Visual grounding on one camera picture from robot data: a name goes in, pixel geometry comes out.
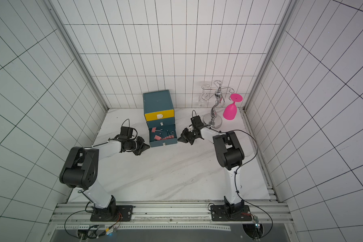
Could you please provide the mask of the yellow top drawer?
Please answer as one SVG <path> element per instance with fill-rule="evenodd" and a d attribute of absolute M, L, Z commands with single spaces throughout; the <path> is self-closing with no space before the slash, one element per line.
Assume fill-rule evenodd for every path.
<path fill-rule="evenodd" d="M 174 117 L 174 110 L 164 110 L 153 113 L 145 113 L 144 116 L 147 122 L 163 120 Z"/>

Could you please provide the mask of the teal bottom drawer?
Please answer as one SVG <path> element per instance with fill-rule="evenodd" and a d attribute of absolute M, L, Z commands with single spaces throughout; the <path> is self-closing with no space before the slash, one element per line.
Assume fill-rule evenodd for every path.
<path fill-rule="evenodd" d="M 149 130 L 149 145 L 151 147 L 166 146 L 166 145 L 172 145 L 172 144 L 176 144 L 177 143 L 177 135 L 176 135 L 176 126 L 175 126 L 175 124 L 174 125 L 170 125 L 170 126 L 162 126 L 160 128 L 157 128 L 157 129 L 163 129 L 163 131 L 162 132 L 152 133 L 151 132 L 151 129 L 150 128 L 148 129 Z M 167 130 L 173 131 L 174 139 L 158 140 L 158 141 L 154 139 L 154 136 L 155 135 L 158 135 L 161 138 L 164 138 L 164 137 L 169 136 L 167 134 L 167 132 L 166 132 Z"/>

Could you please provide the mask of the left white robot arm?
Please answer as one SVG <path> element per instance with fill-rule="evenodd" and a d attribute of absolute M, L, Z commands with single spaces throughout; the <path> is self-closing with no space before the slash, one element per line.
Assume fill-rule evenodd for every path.
<path fill-rule="evenodd" d="M 74 189 L 79 188 L 92 204 L 91 221 L 114 221 L 120 209 L 116 199 L 98 181 L 99 161 L 117 153 L 133 153 L 136 156 L 148 150 L 142 137 L 109 139 L 107 142 L 90 147 L 73 147 L 59 175 L 59 182 Z"/>

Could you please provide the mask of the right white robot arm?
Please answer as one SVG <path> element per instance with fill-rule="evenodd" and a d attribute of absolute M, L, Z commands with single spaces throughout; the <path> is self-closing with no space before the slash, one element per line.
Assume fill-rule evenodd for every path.
<path fill-rule="evenodd" d="M 226 194 L 224 196 L 224 210 L 227 215 L 241 212 L 245 206 L 244 201 L 239 196 L 239 190 L 236 188 L 238 168 L 243 164 L 245 159 L 244 152 L 234 131 L 221 132 L 211 127 L 202 127 L 196 129 L 185 128 L 179 142 L 194 144 L 196 139 L 210 141 L 214 145 L 219 165 L 224 168 Z"/>

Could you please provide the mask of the pink clip pair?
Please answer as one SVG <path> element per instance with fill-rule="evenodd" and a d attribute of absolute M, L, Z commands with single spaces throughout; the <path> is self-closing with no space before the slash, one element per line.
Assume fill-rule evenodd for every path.
<path fill-rule="evenodd" d="M 160 136 L 158 136 L 158 135 L 155 135 L 155 136 L 154 136 L 154 139 L 155 139 L 155 140 L 157 140 L 157 141 L 158 141 L 158 140 L 162 140 L 162 138 L 161 138 Z"/>

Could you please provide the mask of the teal drawer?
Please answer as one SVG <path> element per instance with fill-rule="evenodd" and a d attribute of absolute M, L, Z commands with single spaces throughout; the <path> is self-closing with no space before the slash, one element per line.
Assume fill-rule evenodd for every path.
<path fill-rule="evenodd" d="M 175 118 L 166 118 L 166 119 L 160 119 L 160 120 L 154 120 L 154 121 L 147 121 L 148 128 L 160 128 L 162 126 L 170 126 L 175 124 Z"/>
<path fill-rule="evenodd" d="M 160 128 L 157 128 L 157 129 L 163 129 L 163 131 L 162 132 L 152 133 L 151 132 L 151 129 L 150 128 L 148 129 L 149 130 L 149 145 L 151 147 L 166 146 L 166 145 L 172 145 L 172 144 L 176 144 L 177 143 L 177 135 L 176 135 L 176 126 L 175 126 L 175 124 L 174 125 L 170 125 L 170 126 L 162 126 Z M 166 132 L 167 130 L 173 131 L 174 139 L 158 140 L 158 141 L 154 139 L 154 136 L 155 135 L 158 135 L 161 138 L 164 138 L 164 137 L 169 136 L 167 134 L 167 132 Z"/>

